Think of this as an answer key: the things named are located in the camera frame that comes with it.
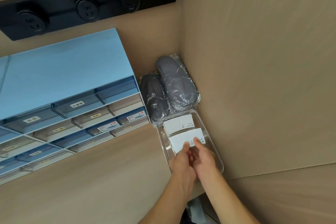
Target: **drawer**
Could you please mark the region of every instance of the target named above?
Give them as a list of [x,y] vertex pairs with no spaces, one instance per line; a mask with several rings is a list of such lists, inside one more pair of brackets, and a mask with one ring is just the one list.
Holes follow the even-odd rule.
[[4,120],[3,126],[23,134],[44,128],[64,120],[52,111],[51,106],[37,109],[19,116]]
[[56,102],[53,104],[53,109],[65,118],[71,118],[101,106],[103,103],[95,95],[95,90],[91,90]]
[[105,104],[112,103],[138,92],[137,84],[133,76],[97,88],[97,95]]
[[6,182],[10,182],[16,178],[19,178],[23,175],[27,175],[29,174],[30,172],[27,172],[27,171],[21,171],[20,169],[17,169],[17,170],[13,170],[13,171],[10,171],[10,172],[7,172],[3,175],[0,175],[0,185],[1,184],[4,184]]
[[91,135],[95,136],[95,135],[98,135],[100,133],[111,131],[112,129],[115,129],[119,126],[120,126],[120,124],[117,122],[117,119],[112,118],[112,119],[106,120],[104,122],[101,122],[97,125],[94,125],[90,128],[87,128],[86,131],[88,133],[90,133]]
[[53,164],[57,161],[60,161],[64,158],[67,158],[67,157],[70,157],[71,155],[73,155],[73,153],[71,152],[67,152],[65,150],[62,150],[60,152],[56,152],[54,154],[51,154],[49,156],[46,156],[44,158],[41,158],[35,162],[32,162],[28,165],[25,165],[21,168],[21,170],[24,170],[24,171],[36,171],[42,167],[46,167],[50,164]]
[[77,145],[74,145],[70,148],[70,150],[73,150],[75,152],[80,152],[83,150],[86,150],[88,148],[91,148],[95,145],[101,144],[103,142],[106,142],[115,136],[111,134],[111,131],[102,133],[101,135],[95,136],[87,141],[84,141],[82,143],[79,143]]
[[19,134],[8,131],[4,128],[0,128],[0,143],[3,143],[5,141],[11,140],[14,137],[18,137]]
[[87,112],[73,118],[73,122],[82,128],[88,128],[105,120],[109,120],[114,117],[109,106],[103,106],[99,109]]
[[0,162],[0,175],[16,170],[25,164],[26,162],[16,159],[14,157],[5,159]]
[[80,129],[81,128],[73,124],[71,120],[64,120],[57,124],[35,131],[31,133],[30,136],[49,142],[77,132]]
[[118,100],[109,106],[111,107],[111,111],[115,116],[121,115],[125,112],[129,112],[131,110],[142,107],[144,104],[142,103],[140,94],[132,95],[127,98]]
[[34,149],[42,144],[43,143],[35,141],[29,137],[20,136],[0,144],[0,159],[14,157],[27,150]]
[[137,128],[140,128],[142,126],[145,126],[147,124],[149,124],[149,120],[148,120],[148,118],[146,116],[146,117],[142,117],[142,118],[140,118],[138,120],[132,121],[132,122],[126,124],[126,125],[123,125],[120,128],[112,130],[111,133],[115,137],[117,137],[117,136],[121,136],[121,135],[123,135],[123,134],[125,134],[127,132],[130,132],[130,131],[132,131],[134,129],[137,129]]
[[51,142],[51,144],[57,145],[59,147],[62,148],[68,148],[71,147],[75,144],[81,143],[85,140],[88,140],[92,138],[92,136],[88,133],[86,133],[85,130],[81,130],[78,131],[76,133],[73,133],[71,135],[65,136],[63,138],[57,139],[53,142]]
[[146,115],[147,115],[146,109],[143,106],[133,111],[130,111],[128,113],[125,113],[121,116],[118,116],[118,122],[120,123],[120,125],[125,125],[134,120],[141,119],[142,117],[145,117]]
[[36,161],[38,159],[44,158],[46,156],[49,156],[50,154],[53,154],[60,150],[61,149],[54,147],[52,145],[44,144],[42,146],[39,146],[35,149],[32,149],[30,151],[27,151],[23,154],[16,156],[16,159],[25,161],[25,162],[32,162],[32,161]]

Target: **transparent tray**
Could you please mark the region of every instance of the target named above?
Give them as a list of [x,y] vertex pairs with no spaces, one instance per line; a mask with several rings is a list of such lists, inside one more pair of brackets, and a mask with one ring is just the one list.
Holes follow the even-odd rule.
[[204,139],[205,139],[205,144],[204,145],[209,150],[211,150],[213,153],[215,153],[216,167],[222,173],[224,171],[223,161],[221,160],[221,158],[220,158],[220,156],[219,156],[219,154],[218,154],[218,152],[215,148],[215,145],[213,144],[206,128],[204,127],[204,124],[203,124],[201,118],[199,117],[198,113],[194,109],[189,109],[189,110],[186,110],[186,111],[183,111],[183,112],[179,112],[179,113],[161,118],[157,121],[156,129],[157,129],[157,133],[159,134],[162,150],[163,150],[163,153],[166,156],[167,163],[169,162],[170,158],[175,156],[175,154],[170,147],[169,139],[168,139],[168,137],[166,135],[166,132],[163,128],[163,122],[166,121],[166,120],[170,120],[170,119],[179,117],[179,116],[186,115],[186,114],[191,114],[192,119],[194,120],[195,128],[201,128],[202,129]]

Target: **forearm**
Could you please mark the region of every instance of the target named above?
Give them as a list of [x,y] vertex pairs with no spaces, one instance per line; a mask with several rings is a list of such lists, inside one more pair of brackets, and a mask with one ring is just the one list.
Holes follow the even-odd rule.
[[240,202],[216,168],[205,171],[201,183],[221,223],[259,223]]
[[139,224],[179,224],[191,190],[183,175],[172,174],[161,197]]

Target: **plastic bag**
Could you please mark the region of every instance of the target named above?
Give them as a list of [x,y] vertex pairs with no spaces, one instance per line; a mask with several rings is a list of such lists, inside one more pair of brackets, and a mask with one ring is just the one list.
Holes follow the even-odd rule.
[[157,73],[148,73],[140,78],[139,83],[142,98],[153,126],[158,119],[169,115],[169,105],[162,87],[162,81]]
[[187,109],[196,109],[201,101],[201,95],[181,58],[177,55],[163,56],[156,61],[161,75],[163,88],[172,109],[171,114]]

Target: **hand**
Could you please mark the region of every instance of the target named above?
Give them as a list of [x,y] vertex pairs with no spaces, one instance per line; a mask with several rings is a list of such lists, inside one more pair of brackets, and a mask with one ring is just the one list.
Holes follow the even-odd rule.
[[215,154],[205,147],[197,137],[194,137],[194,144],[196,147],[191,149],[191,154],[194,159],[192,166],[195,169],[198,178],[202,181],[205,172],[216,170]]
[[169,161],[172,175],[183,180],[186,191],[190,195],[196,180],[196,171],[193,169],[194,157],[189,149],[189,142],[184,142],[182,150]]

